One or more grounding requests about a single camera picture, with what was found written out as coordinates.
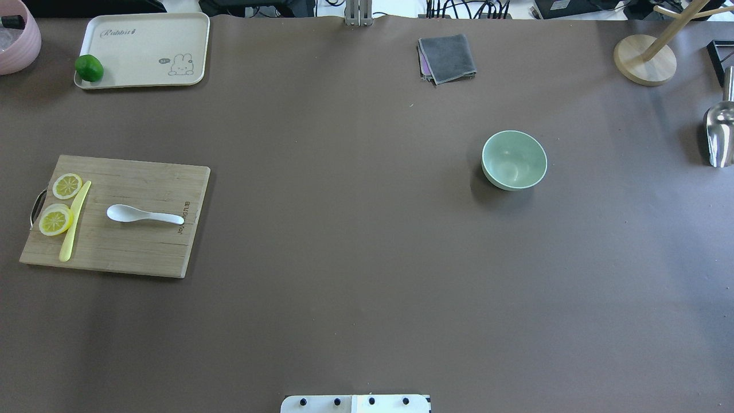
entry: lime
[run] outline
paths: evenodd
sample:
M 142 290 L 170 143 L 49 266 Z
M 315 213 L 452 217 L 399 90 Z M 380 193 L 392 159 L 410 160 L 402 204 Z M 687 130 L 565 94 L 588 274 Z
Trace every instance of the lime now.
M 87 82 L 97 82 L 104 75 L 104 68 L 99 59 L 91 54 L 83 54 L 74 62 L 74 68 L 79 76 Z
M 53 236 L 66 232 L 71 226 L 73 213 L 64 204 L 53 204 L 41 214 L 38 228 L 41 234 Z
M 81 189 L 81 177 L 75 173 L 65 173 L 54 182 L 51 190 L 58 199 L 69 199 Z

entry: wooden cutting board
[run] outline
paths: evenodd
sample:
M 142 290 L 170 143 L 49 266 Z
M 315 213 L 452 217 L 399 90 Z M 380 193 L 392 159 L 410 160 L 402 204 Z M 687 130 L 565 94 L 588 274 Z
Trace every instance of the wooden cutting board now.
M 64 173 L 92 181 L 81 208 L 71 259 L 59 261 L 66 233 L 47 237 L 40 233 L 36 220 L 21 262 L 149 276 L 186 275 L 209 168 L 61 155 L 48 182 L 44 208 L 55 203 L 71 206 L 74 198 L 59 200 L 51 190 Z M 184 222 L 181 226 L 150 220 L 115 222 L 106 215 L 113 204 L 180 215 Z

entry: wooden base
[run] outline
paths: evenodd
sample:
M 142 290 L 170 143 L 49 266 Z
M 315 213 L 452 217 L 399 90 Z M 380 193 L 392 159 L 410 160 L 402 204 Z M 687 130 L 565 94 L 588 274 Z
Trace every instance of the wooden base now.
M 614 64 L 627 79 L 644 86 L 659 86 L 675 74 L 675 54 L 668 45 L 652 59 L 644 61 L 642 54 L 656 39 L 648 35 L 631 35 L 614 48 Z

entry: black device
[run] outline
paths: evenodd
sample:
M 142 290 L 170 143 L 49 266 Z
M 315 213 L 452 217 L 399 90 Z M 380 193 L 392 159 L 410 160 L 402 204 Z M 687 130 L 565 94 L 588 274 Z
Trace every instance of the black device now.
M 92 18 L 99 15 L 166 12 L 157 0 L 23 0 L 36 17 Z
M 534 0 L 535 10 L 540 18 L 558 18 L 567 15 L 612 10 L 619 3 L 618 0 Z
M 208 16 L 221 14 L 244 17 L 246 7 L 273 6 L 283 17 L 313 17 L 316 0 L 199 0 L 201 11 Z
M 667 16 L 653 12 L 653 7 L 659 4 L 668 10 L 682 12 L 683 5 L 680 0 L 631 0 L 625 7 L 625 16 L 629 20 L 662 20 Z M 702 12 L 718 9 L 724 4 L 724 0 L 710 0 L 702 9 Z M 694 21 L 708 20 L 710 16 L 695 18 Z

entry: ceramic bowl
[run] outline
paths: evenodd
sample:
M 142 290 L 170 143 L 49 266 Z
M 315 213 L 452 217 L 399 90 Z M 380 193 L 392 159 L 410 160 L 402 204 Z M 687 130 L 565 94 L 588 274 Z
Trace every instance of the ceramic bowl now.
M 503 190 L 530 188 L 543 179 L 547 169 L 543 147 L 524 132 L 497 132 L 482 149 L 484 175 Z
M 21 0 L 0 0 L 0 15 L 22 15 L 26 21 L 21 36 L 0 52 L 0 75 L 4 75 L 21 71 L 36 60 L 41 50 L 41 33 Z

